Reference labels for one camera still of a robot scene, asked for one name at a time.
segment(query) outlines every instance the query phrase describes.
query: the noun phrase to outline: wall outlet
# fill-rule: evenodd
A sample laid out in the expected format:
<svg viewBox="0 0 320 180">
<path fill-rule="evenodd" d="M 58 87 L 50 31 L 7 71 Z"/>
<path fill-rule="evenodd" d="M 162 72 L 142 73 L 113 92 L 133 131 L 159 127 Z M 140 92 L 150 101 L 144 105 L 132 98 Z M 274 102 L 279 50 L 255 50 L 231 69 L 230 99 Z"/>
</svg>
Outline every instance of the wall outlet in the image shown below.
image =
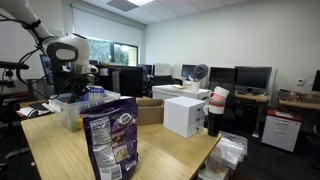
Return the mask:
<svg viewBox="0 0 320 180">
<path fill-rule="evenodd" d="M 314 82 L 314 79 L 309 79 L 309 80 L 308 80 L 308 86 L 312 86 L 312 85 L 313 85 L 313 82 Z"/>
<path fill-rule="evenodd" d="M 303 84 L 304 84 L 304 78 L 299 78 L 298 82 L 297 82 L 297 85 L 298 86 L 303 86 Z"/>
</svg>

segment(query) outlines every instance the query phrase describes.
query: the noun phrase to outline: white paper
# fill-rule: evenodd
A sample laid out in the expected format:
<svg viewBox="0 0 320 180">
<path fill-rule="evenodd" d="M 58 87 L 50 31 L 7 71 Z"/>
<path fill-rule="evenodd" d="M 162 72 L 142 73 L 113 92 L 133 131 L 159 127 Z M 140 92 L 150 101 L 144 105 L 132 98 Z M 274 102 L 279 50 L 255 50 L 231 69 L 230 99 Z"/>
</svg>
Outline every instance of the white paper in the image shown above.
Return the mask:
<svg viewBox="0 0 320 180">
<path fill-rule="evenodd" d="M 279 112 L 279 111 L 276 111 L 276 115 L 281 116 L 281 117 L 293 118 L 293 116 L 291 114 L 283 113 L 283 112 Z"/>
<path fill-rule="evenodd" d="M 19 111 L 17 111 L 20 114 L 23 114 L 25 116 L 29 115 L 29 113 L 33 111 L 33 108 L 31 107 L 26 107 L 26 108 L 21 108 Z"/>
<path fill-rule="evenodd" d="M 155 64 L 154 75 L 155 75 L 155 76 L 171 75 L 171 72 L 170 72 L 170 64 L 160 64 L 160 63 L 156 63 L 156 64 Z"/>
</svg>

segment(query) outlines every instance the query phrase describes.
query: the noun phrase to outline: red object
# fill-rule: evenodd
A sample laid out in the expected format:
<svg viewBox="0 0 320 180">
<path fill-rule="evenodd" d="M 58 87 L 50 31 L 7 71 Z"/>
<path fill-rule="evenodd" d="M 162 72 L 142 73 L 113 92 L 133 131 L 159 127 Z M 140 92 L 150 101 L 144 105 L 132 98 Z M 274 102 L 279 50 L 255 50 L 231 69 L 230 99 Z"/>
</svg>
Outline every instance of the red object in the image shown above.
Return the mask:
<svg viewBox="0 0 320 180">
<path fill-rule="evenodd" d="M 276 114 L 276 111 L 277 112 L 286 113 L 286 114 L 290 114 L 290 115 L 292 115 L 292 118 L 286 117 L 286 116 L 279 116 L 279 115 Z M 275 109 L 275 108 L 269 108 L 268 109 L 268 116 L 273 116 L 273 117 L 286 119 L 286 120 L 290 120 L 290 121 L 295 121 L 295 122 L 300 122 L 300 123 L 302 122 L 302 119 L 300 118 L 300 116 L 292 114 L 292 113 L 288 113 L 288 112 L 283 112 L 283 111 L 280 111 L 280 110 Z"/>
<path fill-rule="evenodd" d="M 16 92 L 16 93 L 3 93 L 1 97 L 4 97 L 4 99 L 10 99 L 10 98 L 20 98 L 20 97 L 28 97 L 28 92 Z"/>
</svg>

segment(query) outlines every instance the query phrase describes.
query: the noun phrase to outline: air vent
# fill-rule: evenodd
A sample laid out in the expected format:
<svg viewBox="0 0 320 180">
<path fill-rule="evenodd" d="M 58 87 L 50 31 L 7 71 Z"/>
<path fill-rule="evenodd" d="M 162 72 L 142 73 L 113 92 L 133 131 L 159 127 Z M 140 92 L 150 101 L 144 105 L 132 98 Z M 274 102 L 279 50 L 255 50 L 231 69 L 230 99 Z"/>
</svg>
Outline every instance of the air vent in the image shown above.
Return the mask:
<svg viewBox="0 0 320 180">
<path fill-rule="evenodd" d="M 121 11 L 130 11 L 132 9 L 135 9 L 139 6 L 127 1 L 127 0 L 112 0 L 110 2 L 107 3 L 108 5 L 120 9 Z"/>
</svg>

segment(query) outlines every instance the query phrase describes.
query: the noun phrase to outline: white box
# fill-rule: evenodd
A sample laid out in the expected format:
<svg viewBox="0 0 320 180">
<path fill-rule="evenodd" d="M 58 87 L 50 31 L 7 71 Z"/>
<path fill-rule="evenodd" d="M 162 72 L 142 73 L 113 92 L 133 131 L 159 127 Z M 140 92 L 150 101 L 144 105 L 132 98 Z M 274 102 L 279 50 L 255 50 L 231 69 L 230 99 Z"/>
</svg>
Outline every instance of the white box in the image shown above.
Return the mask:
<svg viewBox="0 0 320 180">
<path fill-rule="evenodd" d="M 205 101 L 184 96 L 166 99 L 163 126 L 185 138 L 201 131 L 204 124 Z"/>
<path fill-rule="evenodd" d="M 185 96 L 193 99 L 199 99 L 209 103 L 209 95 L 211 90 L 208 89 L 199 89 L 198 93 L 192 92 L 190 89 L 178 89 L 172 85 L 163 85 L 163 86 L 153 86 L 152 93 L 153 99 L 169 99 L 173 97 Z"/>
</svg>

